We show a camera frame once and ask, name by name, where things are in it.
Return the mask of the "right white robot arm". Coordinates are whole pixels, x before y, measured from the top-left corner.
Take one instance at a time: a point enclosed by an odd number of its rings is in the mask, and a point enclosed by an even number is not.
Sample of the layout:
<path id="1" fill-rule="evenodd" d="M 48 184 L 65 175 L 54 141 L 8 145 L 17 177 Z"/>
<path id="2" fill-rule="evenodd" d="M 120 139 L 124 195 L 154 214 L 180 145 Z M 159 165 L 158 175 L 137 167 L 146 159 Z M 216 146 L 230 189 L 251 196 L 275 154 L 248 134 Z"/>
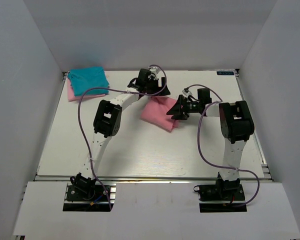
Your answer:
<path id="1" fill-rule="evenodd" d="M 247 141 L 255 131 L 255 125 L 246 101 L 229 103 L 222 101 L 220 97 L 218 97 L 218 101 L 213 101 L 211 93 L 214 91 L 201 86 L 197 89 L 197 98 L 195 99 L 189 88 L 186 87 L 166 114 L 173 120 L 182 121 L 187 120 L 192 113 L 200 114 L 197 128 L 199 155 L 206 164 L 220 169 L 218 178 L 223 182 L 215 187 L 215 192 L 219 198 L 226 200 L 234 193 L 234 187 L 229 182 L 239 181 L 239 172 L 244 172 L 243 169 L 240 169 L 242 154 Z M 224 138 L 222 165 L 211 163 L 203 156 L 200 131 L 204 117 L 219 118 L 220 130 Z"/>

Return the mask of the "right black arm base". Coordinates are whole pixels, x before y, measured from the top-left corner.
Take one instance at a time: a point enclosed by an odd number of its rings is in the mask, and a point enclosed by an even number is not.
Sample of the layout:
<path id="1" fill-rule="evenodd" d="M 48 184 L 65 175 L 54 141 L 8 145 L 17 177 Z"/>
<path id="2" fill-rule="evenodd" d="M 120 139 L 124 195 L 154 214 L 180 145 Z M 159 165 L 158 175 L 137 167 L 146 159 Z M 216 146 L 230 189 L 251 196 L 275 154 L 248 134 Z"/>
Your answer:
<path id="1" fill-rule="evenodd" d="M 201 213 L 244 213 L 246 199 L 240 179 L 223 180 L 220 175 L 214 184 L 201 184 L 193 187 L 199 196 Z"/>

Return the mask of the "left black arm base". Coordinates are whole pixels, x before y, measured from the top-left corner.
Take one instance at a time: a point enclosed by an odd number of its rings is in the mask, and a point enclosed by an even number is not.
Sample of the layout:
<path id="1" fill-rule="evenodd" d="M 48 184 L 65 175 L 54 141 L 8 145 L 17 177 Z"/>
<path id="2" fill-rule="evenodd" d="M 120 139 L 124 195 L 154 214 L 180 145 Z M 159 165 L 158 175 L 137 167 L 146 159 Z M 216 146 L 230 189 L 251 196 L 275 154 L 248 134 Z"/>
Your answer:
<path id="1" fill-rule="evenodd" d="M 110 212 L 115 202 L 115 186 L 102 186 L 96 179 L 78 173 L 66 187 L 64 212 Z"/>

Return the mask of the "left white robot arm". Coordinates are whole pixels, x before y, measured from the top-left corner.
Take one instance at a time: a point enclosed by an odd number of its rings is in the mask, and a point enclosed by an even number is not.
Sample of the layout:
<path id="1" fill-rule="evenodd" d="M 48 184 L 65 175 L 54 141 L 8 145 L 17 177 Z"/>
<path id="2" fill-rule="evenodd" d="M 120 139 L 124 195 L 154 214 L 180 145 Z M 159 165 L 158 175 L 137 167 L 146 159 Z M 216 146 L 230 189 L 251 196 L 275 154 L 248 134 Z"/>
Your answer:
<path id="1" fill-rule="evenodd" d="M 120 93 L 111 100 L 101 100 L 99 102 L 93 120 L 93 138 L 89 143 L 87 137 L 84 140 L 88 147 L 88 156 L 80 173 L 86 178 L 94 179 L 97 175 L 98 167 L 106 150 L 106 147 L 113 136 L 115 136 L 121 125 L 123 111 L 137 102 L 143 96 L 165 96 L 170 92 L 167 87 L 167 76 L 159 78 L 159 72 L 164 70 L 158 65 L 150 65 L 142 68 L 136 78 L 127 85 L 126 90 L 114 90 Z"/>

